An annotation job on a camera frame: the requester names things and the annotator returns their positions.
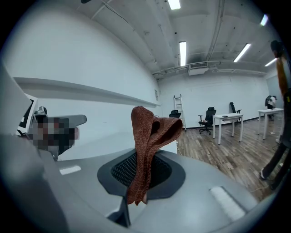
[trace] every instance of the wood plank floor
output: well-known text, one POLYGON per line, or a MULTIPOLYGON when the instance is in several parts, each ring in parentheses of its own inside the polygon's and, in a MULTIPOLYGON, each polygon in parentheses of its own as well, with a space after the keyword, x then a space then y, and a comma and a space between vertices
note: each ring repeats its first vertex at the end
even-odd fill
MULTIPOLYGON (((260 135, 256 133, 259 123, 257 120, 244 122, 242 142, 239 142, 240 124, 235 128, 234 137, 231 136, 232 125, 222 126, 220 145, 217 144, 218 126, 216 126, 215 139, 212 133, 199 134, 199 129, 188 129, 187 133, 183 131, 178 138, 178 149, 183 156, 213 165, 245 186, 258 201, 261 201, 272 193, 268 187, 270 182, 260 180, 259 172, 270 161, 278 147, 275 139, 280 132, 281 118, 282 116, 277 114, 275 124, 269 121, 266 140, 262 139, 264 124, 262 118, 260 135), (276 133, 270 134, 274 125, 276 133)), ((269 178, 273 179, 279 169, 280 165, 277 165, 269 178)))

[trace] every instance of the air conditioning unit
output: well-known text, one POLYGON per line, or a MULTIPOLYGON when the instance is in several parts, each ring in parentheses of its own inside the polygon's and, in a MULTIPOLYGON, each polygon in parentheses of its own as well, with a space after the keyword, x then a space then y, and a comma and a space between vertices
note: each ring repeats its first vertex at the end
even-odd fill
POLYGON ((206 71, 208 71, 208 63, 207 62, 199 62, 199 63, 193 63, 189 64, 188 74, 191 75, 200 75, 204 74, 206 71))

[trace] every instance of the ceiling light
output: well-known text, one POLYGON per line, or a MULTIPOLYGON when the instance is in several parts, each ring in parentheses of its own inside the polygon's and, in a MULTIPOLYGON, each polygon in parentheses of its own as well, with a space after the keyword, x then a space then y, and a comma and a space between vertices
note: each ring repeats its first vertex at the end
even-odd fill
POLYGON ((176 10, 176 9, 181 8, 179 0, 168 0, 168 2, 170 4, 171 10, 176 10))
POLYGON ((186 65, 186 41, 179 42, 180 46, 180 66, 186 65))
POLYGON ((237 62, 244 53, 248 50, 248 48, 251 46, 251 44, 246 44, 246 46, 242 49, 242 51, 239 53, 239 55, 236 57, 236 59, 233 62, 237 62))
POLYGON ((263 18, 262 18, 262 21, 261 21, 261 25, 262 26, 265 26, 266 23, 267 23, 267 21, 268 21, 268 16, 267 15, 264 15, 263 18))
POLYGON ((274 61, 276 61, 277 60, 277 58, 275 58, 275 59, 273 59, 273 60, 271 60, 268 64, 266 64, 265 66, 269 66, 270 64, 272 64, 274 61))

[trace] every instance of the brown cloth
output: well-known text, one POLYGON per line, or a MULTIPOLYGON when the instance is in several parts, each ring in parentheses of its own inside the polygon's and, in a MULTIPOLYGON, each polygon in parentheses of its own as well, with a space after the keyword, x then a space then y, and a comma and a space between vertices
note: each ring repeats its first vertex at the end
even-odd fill
POLYGON ((137 156, 136 174, 127 191, 127 202, 138 205, 149 189, 154 154, 179 137, 183 124, 177 118, 157 118, 142 106, 132 109, 131 122, 137 156))

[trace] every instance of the white ladder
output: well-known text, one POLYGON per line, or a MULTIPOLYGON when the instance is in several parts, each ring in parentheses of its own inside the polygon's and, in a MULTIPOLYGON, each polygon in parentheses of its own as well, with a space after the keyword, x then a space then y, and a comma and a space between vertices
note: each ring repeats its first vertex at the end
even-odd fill
POLYGON ((184 111, 183 111, 183 104, 182 104, 182 95, 180 94, 180 97, 176 98, 174 96, 174 104, 175 104, 175 110, 178 110, 178 112, 181 113, 182 117, 180 117, 180 119, 182 119, 183 122, 183 128, 185 128, 185 131, 187 131, 186 128, 186 121, 185 121, 185 115, 184 115, 184 111))

